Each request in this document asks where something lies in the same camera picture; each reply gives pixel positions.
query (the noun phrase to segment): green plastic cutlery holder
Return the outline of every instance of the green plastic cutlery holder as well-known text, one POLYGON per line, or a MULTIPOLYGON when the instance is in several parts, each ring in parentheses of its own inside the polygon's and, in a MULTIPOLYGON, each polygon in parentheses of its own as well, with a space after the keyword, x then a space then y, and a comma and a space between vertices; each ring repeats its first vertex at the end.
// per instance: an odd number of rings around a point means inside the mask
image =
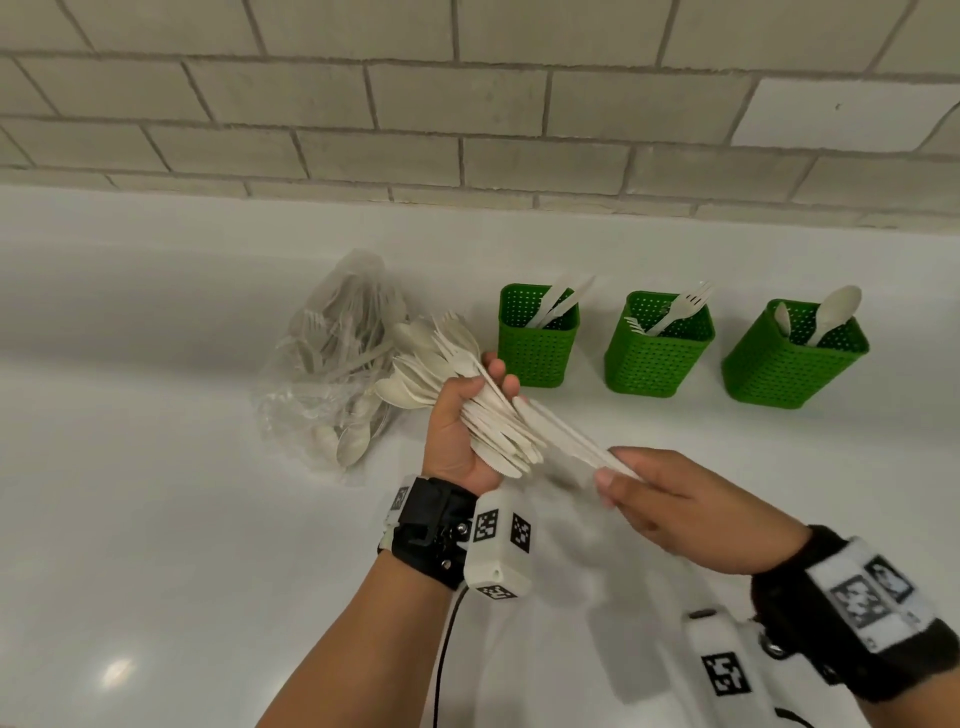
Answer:
MULTIPOLYGON (((524 387, 559 387, 580 327, 580 305, 545 328, 525 328, 540 308, 548 285, 511 283, 500 291, 500 336, 496 355, 524 387)), ((560 301, 571 295, 569 288, 560 301)))
POLYGON ((723 361, 727 393, 748 404, 799 409, 870 350, 856 319, 829 331, 819 346, 803 346, 816 327, 817 307, 783 299, 769 302, 723 361), (789 339, 774 320, 780 301, 790 313, 789 339))
POLYGON ((673 397, 716 332, 704 306, 688 319, 675 321, 660 336, 635 333, 624 317, 633 316, 644 330, 666 315, 675 293, 634 291, 604 354, 604 379, 614 392, 646 397, 673 397))

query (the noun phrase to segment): fingernail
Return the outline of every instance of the fingernail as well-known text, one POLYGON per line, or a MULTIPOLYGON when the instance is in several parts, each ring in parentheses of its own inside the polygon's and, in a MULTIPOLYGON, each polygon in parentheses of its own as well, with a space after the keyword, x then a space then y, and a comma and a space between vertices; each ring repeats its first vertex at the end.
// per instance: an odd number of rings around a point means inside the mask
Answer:
POLYGON ((606 491, 613 483, 613 477, 616 475, 610 468, 601 468, 593 474, 593 482, 596 483, 600 492, 606 491))

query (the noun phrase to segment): wrist strap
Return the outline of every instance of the wrist strap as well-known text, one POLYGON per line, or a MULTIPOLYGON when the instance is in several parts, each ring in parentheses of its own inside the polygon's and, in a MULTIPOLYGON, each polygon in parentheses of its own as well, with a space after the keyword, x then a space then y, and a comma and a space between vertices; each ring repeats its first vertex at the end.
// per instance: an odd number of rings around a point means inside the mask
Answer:
POLYGON ((800 552, 753 579, 757 618, 774 644, 871 702, 957 666, 956 635, 902 573, 859 539, 811 529, 800 552))
POLYGON ((390 551, 409 567, 456 590, 464 582, 477 496, 439 478, 417 478, 394 529, 390 551))

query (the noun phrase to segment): black wrist strap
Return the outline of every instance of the black wrist strap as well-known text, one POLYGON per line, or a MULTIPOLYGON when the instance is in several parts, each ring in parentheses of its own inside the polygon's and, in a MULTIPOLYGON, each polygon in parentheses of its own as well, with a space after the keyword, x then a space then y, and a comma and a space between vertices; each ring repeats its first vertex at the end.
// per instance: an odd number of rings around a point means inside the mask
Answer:
POLYGON ((456 590, 464 582, 477 496, 439 478, 417 478, 394 529, 390 551, 407 566, 456 590))
POLYGON ((919 634, 870 651, 807 572, 850 542, 824 526, 811 528, 813 536, 800 552, 753 578, 751 596, 770 641, 803 653, 828 682, 843 682, 870 702, 890 700, 957 667, 960 643, 940 619, 919 634))

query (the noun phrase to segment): grout line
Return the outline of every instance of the grout line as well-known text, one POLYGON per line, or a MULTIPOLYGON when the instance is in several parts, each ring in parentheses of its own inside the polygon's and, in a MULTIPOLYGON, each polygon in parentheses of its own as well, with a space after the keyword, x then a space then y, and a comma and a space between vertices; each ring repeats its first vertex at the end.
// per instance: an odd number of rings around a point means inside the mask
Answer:
POLYGON ((813 166, 817 163, 817 159, 817 157, 810 158, 810 161, 806 164, 806 167, 804 167, 803 172, 800 173, 797 181, 794 182, 793 186, 790 188, 790 191, 787 193, 786 202, 791 202, 794 198, 794 195, 800 191, 800 188, 804 185, 804 182, 806 182, 806 178, 809 177, 810 172, 813 171, 813 166))
MULTIPOLYGON (((23 165, 16 164, 0 164, 0 169, 27 169, 23 165)), ((97 175, 104 175, 105 177, 124 177, 124 176, 142 176, 142 177, 160 177, 160 178, 174 178, 174 179, 183 179, 183 180, 211 180, 211 181, 226 181, 226 182, 288 182, 290 184, 313 184, 316 186, 332 186, 332 187, 352 187, 352 188, 361 188, 361 189, 374 189, 382 188, 385 183, 383 182, 347 182, 343 180, 303 180, 303 179, 287 179, 280 177, 257 177, 251 175, 217 175, 209 173, 195 173, 195 172, 174 172, 172 174, 167 174, 163 172, 157 172, 156 170, 130 170, 130 169, 96 169, 92 167, 61 167, 54 165, 44 165, 39 167, 32 167, 30 169, 36 170, 46 170, 51 172, 86 172, 97 175)), ((398 186, 404 189, 424 189, 424 190, 457 190, 459 187, 449 187, 444 185, 437 184, 414 184, 408 182, 390 182, 386 183, 387 186, 398 186)), ((701 205, 719 205, 719 206, 737 206, 737 207, 753 207, 756 209, 781 209, 781 210, 797 210, 797 211, 833 211, 833 212, 860 212, 863 214, 873 214, 873 213, 883 213, 883 214, 901 214, 912 217, 936 217, 944 218, 948 220, 960 220, 960 213, 949 212, 943 210, 927 210, 927 209, 915 209, 907 207, 876 207, 876 206, 864 206, 864 207, 855 207, 855 206, 841 206, 841 205, 802 205, 798 203, 773 203, 773 202, 761 202, 757 200, 733 200, 725 198, 691 198, 691 197, 677 197, 671 195, 626 195, 624 197, 618 197, 617 195, 604 194, 599 192, 562 192, 562 191, 552 191, 552 190, 530 190, 530 189, 512 189, 512 188, 488 188, 488 187, 466 187, 466 191, 476 191, 476 192, 492 192, 496 194, 512 195, 552 195, 554 197, 564 197, 571 200, 578 200, 590 197, 600 197, 607 200, 615 201, 617 199, 625 199, 629 201, 638 201, 638 202, 667 202, 667 203, 682 203, 685 205, 692 206, 701 206, 701 205)))
MULTIPOLYGON (((438 137, 438 138, 456 138, 456 139, 496 139, 509 141, 526 141, 531 143, 542 142, 562 142, 566 144, 594 144, 613 147, 632 147, 637 144, 649 145, 654 147, 672 147, 677 149, 704 149, 713 151, 723 151, 725 147, 718 144, 707 144, 704 142, 685 142, 685 141, 654 141, 654 140, 635 140, 635 139, 598 139, 586 136, 525 136, 522 134, 493 134, 493 133, 469 133, 469 132, 421 132, 407 129, 364 129, 360 127, 311 127, 301 125, 278 125, 278 124, 235 124, 235 123, 211 123, 204 121, 188 121, 183 119, 115 119, 101 116, 64 116, 52 117, 44 114, 23 114, 23 113, 0 113, 0 122, 7 120, 29 120, 39 121, 48 124, 104 124, 107 126, 129 126, 129 125, 147 125, 150 127, 172 127, 179 129, 206 129, 210 131, 222 130, 260 130, 273 132, 318 132, 318 133, 352 133, 352 134, 389 134, 392 136, 417 136, 417 137, 438 137)), ((917 161, 956 163, 960 162, 960 153, 929 153, 917 154, 916 150, 906 152, 858 152, 842 149, 810 149, 806 147, 757 147, 757 146, 738 146, 737 149, 745 151, 765 152, 773 156, 788 157, 831 157, 831 158, 855 158, 855 159, 909 159, 917 161)))
POLYGON ((186 81, 190 84, 190 87, 193 89, 194 94, 197 96, 197 103, 200 104, 201 108, 204 110, 204 113, 214 124, 217 123, 217 119, 213 115, 213 111, 210 109, 210 106, 207 104, 204 95, 200 92, 200 87, 197 85, 197 80, 193 77, 193 72, 190 70, 190 66, 186 64, 186 61, 180 62, 180 67, 183 69, 183 73, 186 74, 186 81))
POLYGON ((173 172, 174 168, 167 164, 167 160, 164 158, 160 148, 156 146, 156 142, 154 141, 154 138, 150 136, 150 132, 147 131, 147 127, 141 125, 140 131, 143 132, 143 135, 147 137, 147 142, 151 147, 154 148, 154 153, 159 157, 160 161, 163 162, 163 166, 167 168, 167 172, 173 172))
POLYGON ((540 136, 546 136, 547 123, 550 121, 550 101, 553 99, 553 71, 546 72, 546 85, 543 87, 543 119, 540 122, 540 136))
POLYGON ((457 139, 457 164, 460 166, 460 186, 467 186, 467 166, 464 163, 464 140, 457 139))
POLYGON ((460 60, 460 11, 457 0, 450 0, 450 37, 453 40, 453 59, 460 60))
POLYGON ((303 154, 303 147, 300 146, 300 136, 293 129, 290 130, 290 139, 294 143, 294 148, 297 150, 297 159, 300 160, 300 166, 303 167, 303 174, 306 175, 306 178, 310 178, 310 168, 306 164, 306 156, 303 154))
POLYGON ((6 129, 4 129, 2 124, 0 124, 0 133, 10 140, 10 143, 17 149, 17 151, 19 151, 21 155, 23 155, 24 159, 26 159, 34 167, 36 167, 36 162, 34 162, 33 158, 27 154, 27 150, 25 150, 23 147, 20 146, 17 140, 13 138, 13 134, 11 134, 6 129))
POLYGON ((670 12, 666 16, 666 23, 663 24, 663 35, 660 37, 660 47, 657 49, 657 59, 654 66, 661 68, 663 66, 663 57, 666 55, 666 46, 673 35, 673 25, 677 22, 677 13, 680 11, 680 0, 673 0, 670 4, 670 12))
MULTIPOLYGON (((96 52, 96 58, 118 61, 229 61, 247 63, 323 63, 327 65, 363 65, 364 63, 386 63, 399 66, 423 68, 502 68, 505 70, 540 71, 600 71, 604 73, 639 73, 661 76, 764 76, 783 79, 807 79, 811 81, 863 80, 861 71, 803 71, 782 68, 671 68, 654 65, 603 65, 599 63, 581 63, 563 65, 560 63, 493 63, 484 61, 411 61, 409 59, 371 58, 345 59, 329 56, 230 56, 225 54, 171 54, 171 53, 129 53, 121 51, 96 52)), ((0 58, 74 58, 89 59, 86 51, 43 51, 43 50, 0 50, 0 58)), ((960 73, 900 73, 883 72, 869 75, 872 81, 891 81, 906 84, 956 84, 960 83, 960 73)))
POLYGON ((260 33, 260 24, 256 22, 256 15, 253 14, 253 7, 250 0, 240 0, 243 3, 243 10, 247 14, 247 21, 250 23, 250 31, 253 34, 253 42, 256 43, 256 49, 261 56, 267 55, 267 44, 263 42, 263 34, 260 33))
POLYGON ((380 122, 376 118, 376 103, 373 101, 373 83, 370 80, 370 67, 364 63, 363 66, 363 84, 367 90, 367 106, 370 108, 370 119, 373 122, 373 128, 380 129, 380 122))
POLYGON ((53 110, 53 113, 54 113, 56 116, 62 116, 62 114, 60 113, 60 110, 59 110, 59 109, 57 108, 57 106, 50 100, 50 97, 47 96, 47 94, 46 94, 46 92, 43 90, 43 88, 40 87, 40 84, 38 84, 38 83, 34 80, 34 77, 31 76, 30 73, 27 72, 27 69, 26 69, 26 68, 24 68, 23 63, 20 62, 20 59, 12 59, 12 60, 13 60, 13 64, 14 64, 17 68, 20 69, 20 73, 22 73, 24 76, 26 76, 27 81, 30 82, 30 85, 34 87, 34 90, 35 90, 38 94, 40 94, 40 98, 43 99, 43 101, 46 102, 47 106, 50 107, 50 108, 53 110))
POLYGON ((876 67, 880 65, 880 61, 883 60, 883 57, 887 54, 887 51, 890 50, 890 46, 894 44, 894 40, 896 40, 897 36, 900 34, 900 29, 906 25, 906 21, 910 19, 910 15, 913 14, 913 11, 917 9, 918 5, 920 5, 920 0, 909 0, 909 2, 906 4, 906 8, 903 9, 900 17, 897 18, 897 22, 894 23, 894 27, 890 29, 890 33, 887 34, 886 39, 880 45, 880 49, 876 52, 876 55, 871 59, 871 61, 867 63, 864 73, 872 74, 876 67))
POLYGON ((617 193, 617 196, 627 194, 627 185, 630 183, 630 173, 634 169, 635 161, 636 147, 631 147, 630 152, 627 153, 627 164, 623 168, 623 179, 620 181, 620 191, 617 193))
POLYGON ((750 108, 750 104, 754 101, 756 90, 760 88, 760 81, 761 78, 759 76, 754 78, 754 82, 747 90, 747 95, 743 97, 743 103, 740 104, 740 108, 737 110, 736 116, 733 118, 733 121, 730 124, 730 130, 727 132, 727 135, 724 136, 723 141, 721 142, 722 146, 729 147, 733 142, 733 135, 736 134, 736 129, 740 126, 740 122, 743 121, 743 117, 747 115, 747 109, 750 108))
POLYGON ((87 36, 84 29, 80 26, 77 16, 74 15, 73 11, 67 7, 66 0, 54 0, 54 2, 57 3, 57 7, 60 8, 60 12, 63 13, 63 16, 66 18, 67 22, 73 26, 73 29, 77 32, 77 35, 80 36, 80 39, 86 44, 86 47, 96 53, 97 49, 93 47, 93 42, 87 36))
POLYGON ((920 152, 920 150, 926 146, 926 144, 932 139, 940 129, 947 123, 947 120, 954 114, 960 114, 960 103, 952 107, 947 113, 944 114, 943 118, 940 119, 936 124, 933 125, 933 129, 930 130, 930 133, 924 137, 924 140, 917 146, 915 152, 920 152))

